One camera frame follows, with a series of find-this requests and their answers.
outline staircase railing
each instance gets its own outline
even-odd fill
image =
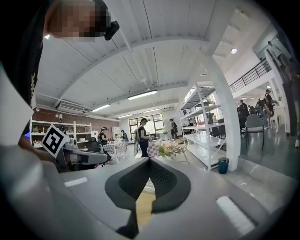
[[[247,86],[249,83],[253,82],[270,70],[271,67],[268,64],[268,61],[266,59],[261,60],[257,65],[255,65],[254,68],[245,73],[241,78],[239,78],[229,86],[231,93],[234,93]]]

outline flower arrangement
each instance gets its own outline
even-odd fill
[[[176,142],[171,141],[160,141],[156,142],[155,146],[157,147],[158,152],[162,157],[170,157],[177,144]]]

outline trash can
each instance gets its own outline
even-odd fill
[[[219,158],[219,174],[225,174],[228,170],[229,158],[220,157]]]

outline air conditioner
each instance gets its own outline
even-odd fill
[[[87,110],[83,106],[80,106],[78,104],[73,104],[73,103],[67,103],[63,101],[61,101],[57,105],[57,110],[67,112],[67,113],[77,113],[77,114],[87,112]]]

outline ceiling light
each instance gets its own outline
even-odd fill
[[[97,108],[97,109],[92,110],[92,112],[97,112],[97,111],[99,111],[100,109],[103,109],[103,108],[106,108],[106,107],[109,107],[109,106],[110,106],[110,104],[106,104],[106,105],[104,105],[104,106],[102,106],[102,107],[99,107],[99,108]]]
[[[156,93],[157,93],[157,91],[153,90],[153,91],[150,91],[150,92],[145,92],[145,93],[141,93],[141,94],[137,94],[137,95],[128,97],[128,99],[132,100],[132,99],[141,98],[141,97],[144,97],[144,96],[147,96],[147,95],[156,94]]]
[[[125,118],[125,117],[129,117],[132,116],[132,114],[128,114],[128,115],[124,115],[124,116],[120,116],[119,118]]]
[[[144,111],[143,113],[148,113],[148,112],[157,111],[157,110],[160,110],[160,108],[153,109],[153,110],[148,110],[148,111]]]

